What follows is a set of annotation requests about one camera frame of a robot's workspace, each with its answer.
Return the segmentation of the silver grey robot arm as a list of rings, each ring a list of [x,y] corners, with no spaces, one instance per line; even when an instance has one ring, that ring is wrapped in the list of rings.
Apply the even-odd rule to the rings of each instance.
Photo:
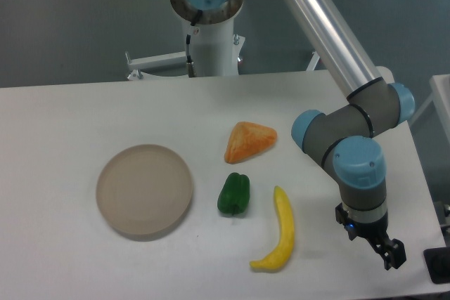
[[[185,22],[181,58],[189,77],[237,74],[232,35],[218,26],[234,18],[243,0],[170,1]],[[399,268],[406,253],[387,234],[386,163],[375,137],[411,117],[413,95],[383,79],[331,0],[284,2],[347,98],[345,107],[329,115],[303,112],[293,123],[292,139],[338,184],[335,216],[349,238],[367,240],[386,268]]]

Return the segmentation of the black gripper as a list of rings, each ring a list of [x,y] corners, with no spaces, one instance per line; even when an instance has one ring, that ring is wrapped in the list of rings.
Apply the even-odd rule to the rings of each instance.
[[[368,241],[384,263],[384,269],[398,269],[406,262],[404,243],[387,235],[387,209],[380,205],[379,211],[360,211],[340,203],[335,208],[336,221],[347,231],[349,239],[356,237]]]

